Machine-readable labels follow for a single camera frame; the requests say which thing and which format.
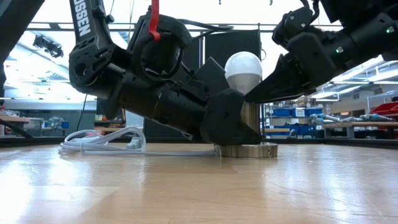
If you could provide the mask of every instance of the metal base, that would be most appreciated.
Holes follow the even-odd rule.
[[[278,156],[278,144],[263,142],[260,145],[215,146],[223,157],[235,158],[275,158]]]

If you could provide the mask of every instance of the white cable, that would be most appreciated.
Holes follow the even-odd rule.
[[[81,134],[91,133],[92,136],[86,136],[83,138],[73,137]],[[137,134],[141,140],[140,148],[129,149],[129,145],[124,148],[107,146],[108,142],[116,139],[124,134],[134,133]],[[140,154],[140,155],[155,155],[155,156],[204,156],[213,155],[214,150],[207,151],[190,151],[190,152],[147,152],[146,149],[146,139],[144,133],[133,126],[129,126],[114,133],[102,136],[95,130],[82,130],[70,134],[65,138],[65,142],[60,144],[61,148],[58,150],[59,153],[73,153],[81,152],[86,155],[101,155],[101,156],[114,156],[123,154]]]

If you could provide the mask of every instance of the white light bulb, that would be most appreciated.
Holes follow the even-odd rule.
[[[226,62],[225,78],[229,87],[244,95],[258,85],[261,77],[261,62],[250,52],[238,52]]]

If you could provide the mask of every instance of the red strap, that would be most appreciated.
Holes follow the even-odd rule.
[[[155,37],[155,41],[160,40],[160,34],[156,31],[159,23],[159,0],[152,0],[152,9],[150,12],[149,33]]]

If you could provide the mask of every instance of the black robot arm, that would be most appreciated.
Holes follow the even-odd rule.
[[[82,93],[107,99],[107,118],[124,108],[177,129],[192,141],[218,145],[259,144],[261,136],[241,121],[244,97],[229,88],[225,71],[212,59],[186,83],[172,79],[192,37],[184,24],[152,11],[140,17],[127,49],[114,44],[102,0],[70,0],[76,46],[70,81]]]
[[[322,31],[311,22],[319,15],[308,4],[283,16],[272,40],[289,51],[262,83],[245,95],[247,102],[293,100],[367,60],[398,59],[398,3],[391,0],[321,0],[331,22],[343,29]]]

